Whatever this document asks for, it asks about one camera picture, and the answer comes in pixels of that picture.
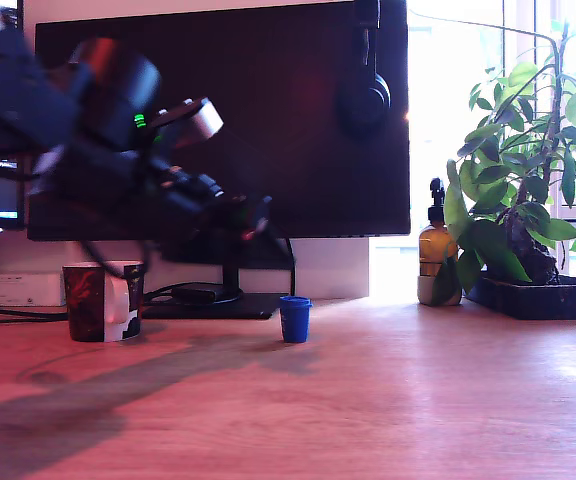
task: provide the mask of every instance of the monitor base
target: monitor base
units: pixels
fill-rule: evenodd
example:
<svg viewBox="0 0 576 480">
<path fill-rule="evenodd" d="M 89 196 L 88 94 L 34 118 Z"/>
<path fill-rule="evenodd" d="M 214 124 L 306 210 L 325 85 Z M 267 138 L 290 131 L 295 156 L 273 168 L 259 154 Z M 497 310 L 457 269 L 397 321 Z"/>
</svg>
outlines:
<svg viewBox="0 0 576 480">
<path fill-rule="evenodd" d="M 238 300 L 212 305 L 188 306 L 167 300 L 144 305 L 143 318 L 267 320 L 279 308 L 287 293 L 243 293 Z"/>
</svg>

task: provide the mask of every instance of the power strip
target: power strip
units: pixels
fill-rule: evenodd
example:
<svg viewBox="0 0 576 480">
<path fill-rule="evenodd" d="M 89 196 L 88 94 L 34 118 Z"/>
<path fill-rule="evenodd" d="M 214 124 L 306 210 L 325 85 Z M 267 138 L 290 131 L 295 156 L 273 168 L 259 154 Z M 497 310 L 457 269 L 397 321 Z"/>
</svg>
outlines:
<svg viewBox="0 0 576 480">
<path fill-rule="evenodd" d="M 0 307 L 58 307 L 65 304 L 59 273 L 0 274 Z"/>
</svg>

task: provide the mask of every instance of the black pump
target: black pump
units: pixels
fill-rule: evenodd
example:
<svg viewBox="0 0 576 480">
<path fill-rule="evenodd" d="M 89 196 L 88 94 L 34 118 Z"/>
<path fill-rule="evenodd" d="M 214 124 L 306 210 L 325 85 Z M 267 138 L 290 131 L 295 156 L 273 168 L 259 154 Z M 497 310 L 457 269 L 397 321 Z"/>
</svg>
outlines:
<svg viewBox="0 0 576 480">
<path fill-rule="evenodd" d="M 430 182 L 430 192 L 433 198 L 433 206 L 428 209 L 428 220 L 431 222 L 444 221 L 444 199 L 446 191 L 441 178 L 433 178 Z"/>
</svg>

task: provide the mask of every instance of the black plant tray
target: black plant tray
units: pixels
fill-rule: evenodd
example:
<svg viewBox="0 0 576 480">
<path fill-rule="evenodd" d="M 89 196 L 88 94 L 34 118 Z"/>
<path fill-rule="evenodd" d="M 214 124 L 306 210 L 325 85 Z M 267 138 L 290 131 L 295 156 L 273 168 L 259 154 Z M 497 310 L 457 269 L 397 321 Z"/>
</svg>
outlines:
<svg viewBox="0 0 576 480">
<path fill-rule="evenodd" d="M 576 278 L 561 285 L 513 285 L 484 275 L 466 295 L 475 303 L 519 320 L 576 320 Z"/>
</svg>

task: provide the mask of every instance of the potted plant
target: potted plant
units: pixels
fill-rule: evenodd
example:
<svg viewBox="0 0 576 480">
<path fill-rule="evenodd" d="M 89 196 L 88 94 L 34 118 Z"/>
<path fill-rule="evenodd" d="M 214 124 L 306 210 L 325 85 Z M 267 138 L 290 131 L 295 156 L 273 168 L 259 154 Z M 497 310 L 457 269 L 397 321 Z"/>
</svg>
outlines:
<svg viewBox="0 0 576 480">
<path fill-rule="evenodd" d="M 551 52 L 543 65 L 521 62 L 508 76 L 488 69 L 486 82 L 471 90 L 470 108 L 485 115 L 447 164 L 445 219 L 460 255 L 444 261 L 434 300 L 463 288 L 471 300 L 518 318 L 576 318 L 576 278 L 561 275 L 549 251 L 572 239 L 576 250 L 576 227 L 545 206 L 552 185 L 569 208 L 576 205 L 576 78 L 562 68 L 569 26 L 555 40 L 475 25 L 546 39 Z M 537 80 L 540 96 L 550 94 L 542 112 Z"/>
</svg>

